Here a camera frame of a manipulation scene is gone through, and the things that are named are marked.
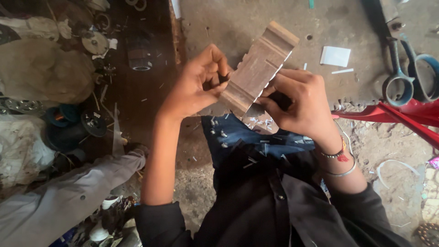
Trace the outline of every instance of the blue scissors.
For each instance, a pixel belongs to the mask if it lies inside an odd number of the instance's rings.
[[[404,22],[398,14],[396,6],[391,0],[380,0],[382,12],[386,25],[389,29],[390,36],[389,41],[390,56],[392,59],[393,75],[386,79],[383,84],[383,96],[384,99],[392,106],[402,106],[408,103],[412,98],[423,102],[433,102],[439,98],[439,62],[428,54],[417,55],[411,47],[407,36],[403,32]],[[402,72],[401,65],[399,63],[398,55],[398,40],[404,47],[405,52],[409,58],[408,76]],[[419,77],[419,64],[420,61],[426,62],[433,69],[435,78],[434,86],[430,92],[425,91],[425,86],[421,82]],[[389,86],[397,81],[402,82],[404,85],[404,91],[400,97],[392,98],[389,95]]]

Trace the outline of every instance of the silver bangle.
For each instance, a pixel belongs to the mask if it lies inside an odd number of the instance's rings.
[[[321,169],[322,171],[324,171],[326,174],[328,174],[329,176],[332,176],[332,177],[344,177],[344,176],[346,176],[346,175],[348,175],[349,173],[351,173],[351,172],[353,172],[354,171],[354,169],[355,169],[355,167],[356,167],[356,161],[355,161],[355,158],[354,158],[354,156],[352,155],[352,158],[353,158],[353,160],[354,160],[354,166],[349,170],[349,171],[347,171],[347,172],[345,172],[345,173],[342,173],[342,174],[335,174],[335,173],[332,173],[332,172],[329,172],[329,171],[325,171],[325,170],[323,170],[323,169]]]

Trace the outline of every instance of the wooden block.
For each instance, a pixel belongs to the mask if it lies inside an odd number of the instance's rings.
[[[219,101],[237,117],[242,117],[268,86],[299,40],[276,22],[270,22],[238,64]]]

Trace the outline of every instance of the person's left hand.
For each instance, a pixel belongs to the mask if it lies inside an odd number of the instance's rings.
[[[221,83],[228,74],[227,58],[218,47],[210,44],[197,57],[189,61],[181,73],[158,114],[181,121],[218,101],[227,83]],[[212,89],[203,90],[203,83],[211,82]]]

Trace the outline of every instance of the workbench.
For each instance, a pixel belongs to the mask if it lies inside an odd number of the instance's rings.
[[[381,87],[392,71],[387,44],[376,33],[366,9],[373,0],[181,0],[182,30],[188,59],[208,44],[216,44],[232,68],[242,60],[252,42],[268,23],[276,21],[292,32],[300,43],[284,68],[302,68],[325,79],[331,109],[339,103],[372,105],[382,98]],[[398,4],[406,23],[405,33],[417,53],[439,58],[439,1],[410,0]],[[348,66],[320,65],[323,46],[351,49]],[[401,58],[407,56],[399,49]],[[332,74],[342,69],[354,72]]]

